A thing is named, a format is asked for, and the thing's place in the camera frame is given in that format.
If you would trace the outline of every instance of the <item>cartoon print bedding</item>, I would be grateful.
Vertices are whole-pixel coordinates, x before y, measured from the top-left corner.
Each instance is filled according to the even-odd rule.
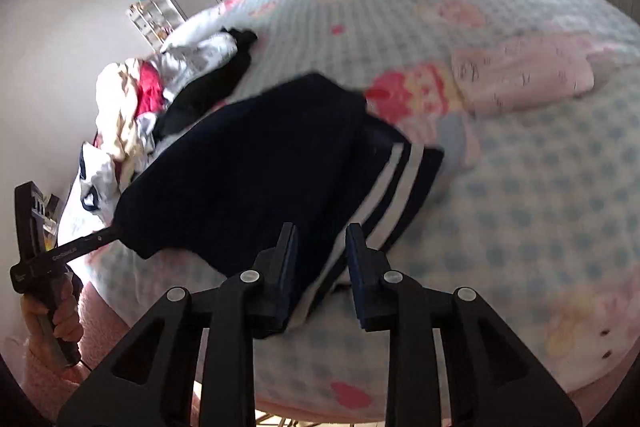
[[[211,33],[258,35],[227,102],[317,70],[443,147],[394,268],[478,290],[567,391],[625,356],[640,335],[640,27],[628,17],[603,0],[227,0],[206,16]],[[87,257],[129,324],[172,285],[222,282],[188,252],[143,261],[114,243]],[[255,343],[257,396],[378,419],[387,349],[337,291],[303,327]]]

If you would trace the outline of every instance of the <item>mattress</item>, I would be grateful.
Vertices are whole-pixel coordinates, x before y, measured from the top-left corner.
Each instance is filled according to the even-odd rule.
[[[388,254],[394,269],[441,291],[475,288],[566,391],[628,355],[640,336],[635,22],[604,0],[227,0],[195,18],[186,28],[198,26],[199,38],[203,24],[258,35],[227,103],[315,70],[362,90],[412,141],[443,147],[436,186]],[[508,53],[540,35],[585,48],[590,92],[474,119],[438,87],[458,50]],[[436,117],[425,109],[433,103]],[[189,252],[144,261],[118,242],[79,263],[130,325],[174,285],[195,292],[223,281]],[[350,291],[256,341],[254,353],[259,400],[355,421],[384,416],[388,334],[360,330]]]

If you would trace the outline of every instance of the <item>bed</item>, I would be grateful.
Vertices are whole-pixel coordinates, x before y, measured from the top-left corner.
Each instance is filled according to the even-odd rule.
[[[362,90],[410,140],[444,149],[426,204],[388,254],[394,269],[442,291],[475,288],[577,396],[630,365],[640,337],[640,26],[604,0],[227,0],[175,39],[223,27],[258,35],[226,103],[315,70]],[[439,88],[466,74],[469,50],[487,66],[531,46],[580,49],[591,89],[529,110],[500,102],[473,118],[459,93]],[[61,243],[102,226],[74,198]],[[224,279],[190,252],[144,261],[118,242],[73,268],[129,325],[174,285],[195,292]],[[349,291],[254,346],[258,403],[300,419],[384,417],[388,336],[360,330]],[[611,391],[587,401],[602,405]]]

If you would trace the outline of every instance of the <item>person's arm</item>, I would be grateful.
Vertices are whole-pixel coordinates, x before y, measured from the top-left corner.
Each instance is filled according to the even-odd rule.
[[[29,330],[22,389],[40,413],[55,421],[58,411],[68,400],[86,373],[78,367],[65,369],[44,340],[38,315],[46,315],[45,306],[31,296],[21,300],[22,316]],[[62,302],[53,317],[54,336],[68,342],[79,342],[84,330],[80,324],[78,304],[71,281],[62,288]]]

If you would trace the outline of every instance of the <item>pink fleece clothing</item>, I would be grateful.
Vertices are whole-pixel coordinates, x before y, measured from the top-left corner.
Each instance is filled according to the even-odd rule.
[[[84,327],[79,343],[82,360],[89,367],[96,367],[107,353],[120,341],[129,327],[100,297],[94,286],[87,284],[78,302],[78,314]],[[52,422],[88,371],[81,365],[56,375],[27,352],[22,389],[40,413]],[[191,425],[197,425],[198,400],[194,396]]]

